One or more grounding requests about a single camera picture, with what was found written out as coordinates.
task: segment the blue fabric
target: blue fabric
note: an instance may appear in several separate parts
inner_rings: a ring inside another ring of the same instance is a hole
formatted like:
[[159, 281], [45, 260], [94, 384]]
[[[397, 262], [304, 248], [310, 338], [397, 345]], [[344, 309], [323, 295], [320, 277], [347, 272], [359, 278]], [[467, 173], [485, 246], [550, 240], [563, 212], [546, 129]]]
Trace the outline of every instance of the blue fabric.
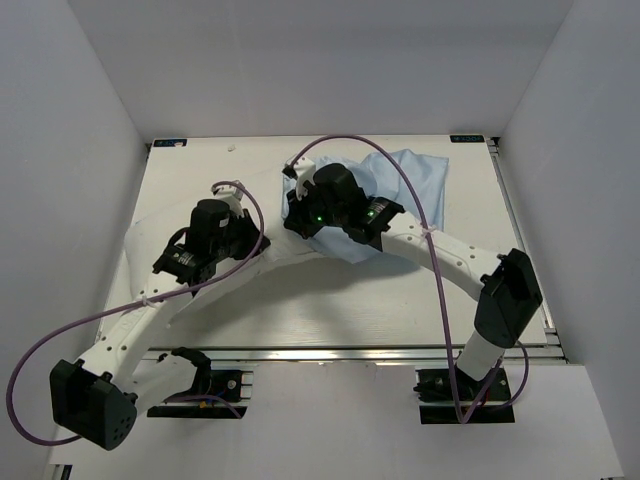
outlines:
[[[391, 153], [409, 177], [416, 190], [422, 208], [430, 225], [444, 228], [444, 182], [447, 176], [449, 159], [418, 155], [411, 150]], [[340, 157], [320, 157], [313, 160], [320, 169], [330, 163], [341, 163], [353, 172], [356, 182], [368, 197], [385, 197], [401, 204], [407, 211], [418, 216], [418, 209], [393, 165], [381, 154], [372, 153], [362, 163], [356, 163]], [[287, 192], [295, 188], [296, 182], [283, 175], [282, 218], [289, 213]], [[336, 227], [324, 227], [313, 238], [306, 240], [311, 247], [327, 257], [341, 258], [350, 263], [358, 263], [371, 258], [378, 250], [360, 245], [351, 240], [346, 233]]]

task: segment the gray wall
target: gray wall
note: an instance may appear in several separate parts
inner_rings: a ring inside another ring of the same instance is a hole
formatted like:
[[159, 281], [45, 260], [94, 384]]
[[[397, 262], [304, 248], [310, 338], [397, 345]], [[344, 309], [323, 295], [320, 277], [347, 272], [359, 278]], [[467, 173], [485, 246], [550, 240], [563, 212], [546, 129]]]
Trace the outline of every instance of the gray wall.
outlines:
[[[45, 333], [101, 307], [144, 146], [63, 0], [0, 7], [0, 385]], [[18, 413], [50, 438], [48, 374], [94, 331], [45, 347], [19, 380]], [[41, 478], [48, 451], [0, 409], [0, 477]]]
[[572, 0], [70, 0], [145, 140], [499, 135]]
[[570, 359], [640, 479], [640, 3], [576, 0], [503, 138]]

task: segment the black sticker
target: black sticker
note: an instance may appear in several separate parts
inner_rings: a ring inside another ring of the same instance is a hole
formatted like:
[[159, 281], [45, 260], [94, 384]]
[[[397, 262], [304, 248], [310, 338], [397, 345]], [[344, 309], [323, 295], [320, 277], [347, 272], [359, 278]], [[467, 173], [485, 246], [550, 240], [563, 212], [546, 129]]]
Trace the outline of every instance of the black sticker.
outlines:
[[482, 135], [449, 135], [451, 143], [484, 143]]
[[154, 147], [186, 147], [186, 138], [166, 138], [153, 141]]

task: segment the white tabletop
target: white tabletop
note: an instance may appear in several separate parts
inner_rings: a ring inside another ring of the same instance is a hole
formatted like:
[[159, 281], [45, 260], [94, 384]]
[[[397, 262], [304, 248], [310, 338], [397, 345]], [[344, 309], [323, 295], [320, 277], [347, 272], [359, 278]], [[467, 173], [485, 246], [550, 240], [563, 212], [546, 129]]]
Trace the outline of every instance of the white tabletop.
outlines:
[[[200, 193], [207, 198], [215, 181], [281, 169], [313, 138], [188, 139], [184, 147], [152, 148], [133, 221]], [[518, 246], [486, 144], [452, 144], [448, 136], [370, 138], [388, 151], [409, 148], [449, 158], [445, 232], [497, 252]], [[361, 161], [371, 151], [359, 142], [333, 140], [308, 155]], [[473, 331], [476, 304], [446, 281], [445, 291], [452, 338], [462, 345]], [[108, 304], [130, 298], [123, 255]], [[113, 321], [107, 319], [105, 328]], [[541, 313], [533, 318], [522, 340], [546, 343]], [[321, 259], [266, 274], [179, 322], [155, 346], [277, 348], [443, 342], [433, 274], [402, 259], [379, 255], [358, 265]]]

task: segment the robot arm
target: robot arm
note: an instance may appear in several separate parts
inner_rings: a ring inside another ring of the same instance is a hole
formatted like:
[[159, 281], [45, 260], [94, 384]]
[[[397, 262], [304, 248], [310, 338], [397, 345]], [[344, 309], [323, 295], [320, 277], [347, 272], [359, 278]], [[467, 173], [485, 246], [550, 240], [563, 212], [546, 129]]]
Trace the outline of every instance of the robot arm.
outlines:
[[[189, 227], [171, 237], [137, 300], [205, 282], [227, 258], [243, 260], [259, 232], [240, 198], [238, 189], [225, 187], [198, 202]], [[178, 243], [182, 237], [184, 243]], [[269, 244], [263, 238], [258, 254]], [[75, 363], [58, 362], [50, 375], [55, 422], [112, 450], [150, 407], [176, 393], [207, 393], [211, 361], [197, 350], [174, 349], [147, 371], [134, 373], [156, 334], [190, 301], [191, 296], [178, 295], [125, 312]]]
[[[339, 227], [357, 243], [433, 270], [420, 222], [389, 199], [367, 198], [343, 165], [316, 171], [313, 162], [303, 157], [283, 173], [297, 180], [287, 195], [285, 228], [308, 238], [325, 226]], [[478, 302], [475, 331], [456, 366], [480, 381], [505, 349], [515, 345], [542, 303], [531, 260], [517, 249], [508, 255], [492, 253], [438, 230], [431, 237], [442, 276]]]

